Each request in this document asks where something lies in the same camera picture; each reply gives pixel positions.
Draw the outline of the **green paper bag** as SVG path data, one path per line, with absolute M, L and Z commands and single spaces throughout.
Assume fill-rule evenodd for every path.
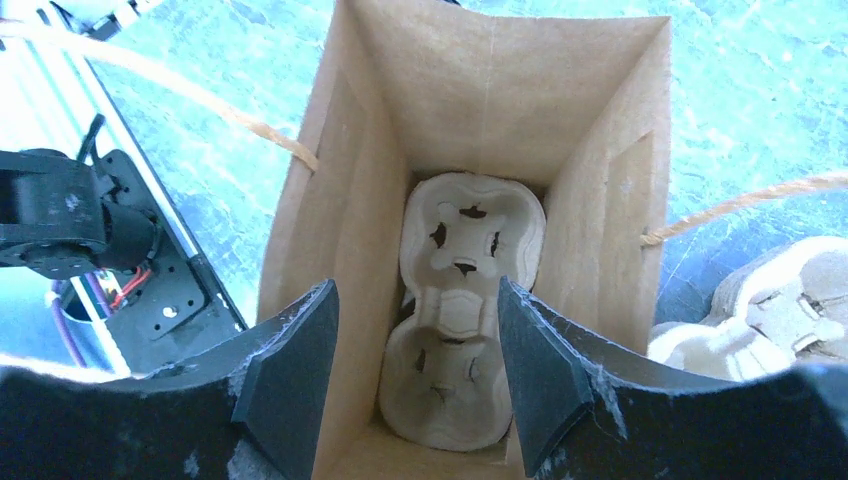
M 297 139 L 125 49 L 122 66 L 292 154 L 260 320 L 142 378 L 1 370 L 5 479 L 843 479 L 847 368 L 743 381 L 764 265 L 645 357 L 670 147 L 666 17 L 340 1 Z

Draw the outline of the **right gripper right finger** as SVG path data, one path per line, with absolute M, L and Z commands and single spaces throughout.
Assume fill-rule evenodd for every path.
M 502 278 L 502 356 L 532 479 L 843 479 L 847 369 L 730 382 L 654 362 Z

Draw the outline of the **single cardboard cup carrier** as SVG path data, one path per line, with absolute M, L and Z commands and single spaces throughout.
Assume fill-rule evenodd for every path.
M 512 421 L 499 338 L 498 291 L 536 279 L 546 217 L 523 184 L 444 173 L 407 200 L 399 267 L 413 312 L 390 333 L 380 412 L 400 437 L 469 452 L 498 443 Z

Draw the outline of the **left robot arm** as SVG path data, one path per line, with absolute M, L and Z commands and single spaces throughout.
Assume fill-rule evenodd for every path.
M 59 151 L 1 154 L 1 264 L 51 280 L 153 259 L 164 225 L 132 159 L 113 150 L 92 164 Z

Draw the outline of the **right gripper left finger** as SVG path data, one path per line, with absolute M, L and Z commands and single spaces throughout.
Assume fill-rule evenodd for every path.
M 326 280 L 276 317 L 141 379 L 1 370 L 5 479 L 308 479 L 336 347 Z

